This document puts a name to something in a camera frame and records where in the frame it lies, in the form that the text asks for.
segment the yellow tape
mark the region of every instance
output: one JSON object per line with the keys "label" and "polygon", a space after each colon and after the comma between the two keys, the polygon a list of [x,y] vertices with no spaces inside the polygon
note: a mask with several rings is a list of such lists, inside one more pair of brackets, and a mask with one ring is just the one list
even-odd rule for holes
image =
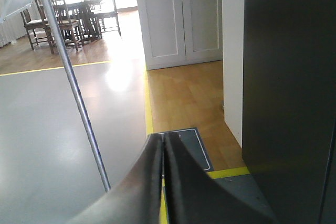
{"label": "yellow tape", "polygon": [[216,170],[214,172],[208,172],[207,173],[212,179],[215,178],[226,178],[226,177],[232,177],[232,176],[239,176],[239,175],[245,175],[250,174],[247,167],[239,167],[239,168],[233,168],[233,169],[226,169],[226,170]]}
{"label": "yellow tape", "polygon": [[161,204],[160,204],[160,224],[168,224],[167,206],[164,198],[164,190],[161,189]]}
{"label": "yellow tape", "polygon": [[[95,64],[102,64],[102,63],[109,63],[109,62],[111,62],[111,61],[110,61],[110,60],[106,60],[106,61],[98,61],[98,62],[92,62],[92,63],[83,63],[83,64],[73,65],[73,67],[86,66],[86,65],[95,65]],[[14,72],[14,73],[2,73],[2,74],[0,74],[0,77],[1,77],[1,76],[12,76],[12,75],[14,75],[14,74],[20,74],[20,73],[33,73],[33,72],[40,72],[40,71],[54,70],[54,69],[60,69],[60,68],[64,68],[64,67],[43,68],[43,69],[27,70],[27,71]]]}
{"label": "yellow tape", "polygon": [[147,76],[147,70],[144,72],[144,88],[145,88],[145,120],[146,120],[146,133],[147,135],[154,133],[153,129],[153,116],[152,116],[152,107],[151,99],[149,92],[149,82]]}

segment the cabinet door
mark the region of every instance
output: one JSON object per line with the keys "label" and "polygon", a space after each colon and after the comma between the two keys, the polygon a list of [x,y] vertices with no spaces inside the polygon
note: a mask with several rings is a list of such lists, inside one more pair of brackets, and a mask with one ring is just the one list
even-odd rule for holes
{"label": "cabinet door", "polygon": [[182,1],[187,60],[222,59],[222,0]]}
{"label": "cabinet door", "polygon": [[182,0],[138,0],[148,69],[185,61]]}

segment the wooden chair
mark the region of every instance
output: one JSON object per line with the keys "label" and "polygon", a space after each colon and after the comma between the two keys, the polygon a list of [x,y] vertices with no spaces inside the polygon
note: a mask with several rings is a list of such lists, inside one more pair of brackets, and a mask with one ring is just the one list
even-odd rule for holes
{"label": "wooden chair", "polygon": [[65,43],[74,43],[75,49],[78,51],[78,44],[80,41],[82,46],[84,46],[83,34],[79,21],[76,20],[74,16],[70,16],[65,0],[51,0],[51,3],[54,7],[58,26],[62,31]]}
{"label": "wooden chair", "polygon": [[[35,32],[35,29],[45,28],[45,24],[48,23],[48,21],[47,21],[47,19],[45,19],[45,17],[42,18],[42,19],[32,20],[31,17],[30,17],[28,9],[22,11],[20,14],[21,14],[22,21],[23,21],[24,27],[26,29],[27,36],[28,36],[28,39],[29,39],[29,43],[30,43],[30,46],[31,46],[32,50],[34,50],[33,44],[39,45],[39,43],[41,43],[41,42],[49,42],[48,35],[46,35],[45,37],[37,37],[36,32]],[[33,31],[33,35],[34,35],[33,40],[34,41],[32,41],[32,38],[30,36],[30,32],[29,32],[30,30]]]}
{"label": "wooden chair", "polygon": [[[102,33],[108,32],[108,31],[118,31],[119,36],[121,36],[120,26],[119,26],[119,19],[118,19],[118,12],[117,12],[117,6],[116,6],[116,0],[112,0],[113,2],[113,10],[103,11],[99,10],[94,12],[94,17],[98,22],[98,28],[99,28],[99,34],[102,38]],[[106,27],[104,19],[105,18],[116,18],[116,26],[113,27]]]}

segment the silver rod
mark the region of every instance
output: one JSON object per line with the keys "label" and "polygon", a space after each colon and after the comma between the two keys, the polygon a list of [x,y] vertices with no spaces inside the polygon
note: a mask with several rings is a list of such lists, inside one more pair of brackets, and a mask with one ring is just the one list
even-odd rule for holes
{"label": "silver rod", "polygon": [[54,8],[50,0],[41,0],[41,1],[44,7],[46,17],[48,19],[48,24],[51,28],[52,33],[54,34],[56,46],[57,46],[59,54],[61,55],[64,69],[67,74],[67,77],[68,77],[68,80],[69,80],[69,83],[72,89],[72,93],[74,94],[73,96],[75,97],[77,107],[78,107],[80,116],[82,118],[85,130],[86,130],[86,134],[88,136],[88,139],[91,145],[93,155],[95,156],[94,158],[97,163],[97,167],[100,173],[101,180],[104,184],[105,191],[108,192],[111,189],[109,179],[107,177],[104,163],[102,161],[102,158],[99,152],[99,147],[98,147],[98,144],[95,138],[95,134],[93,133],[93,129],[91,126],[88,112],[85,108],[84,100],[79,90],[79,86],[76,80],[74,69],[72,68],[71,61],[68,55],[68,51],[66,49],[60,28],[58,26],[58,22],[57,22],[55,13],[54,13]]}

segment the dining table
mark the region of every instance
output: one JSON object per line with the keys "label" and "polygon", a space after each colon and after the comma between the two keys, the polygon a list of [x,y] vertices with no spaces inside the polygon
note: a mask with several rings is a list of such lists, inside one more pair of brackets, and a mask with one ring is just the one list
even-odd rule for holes
{"label": "dining table", "polygon": [[100,6],[103,0],[66,0],[68,10],[76,16],[84,29],[85,40],[94,41],[99,38],[99,24],[94,18],[94,7]]}

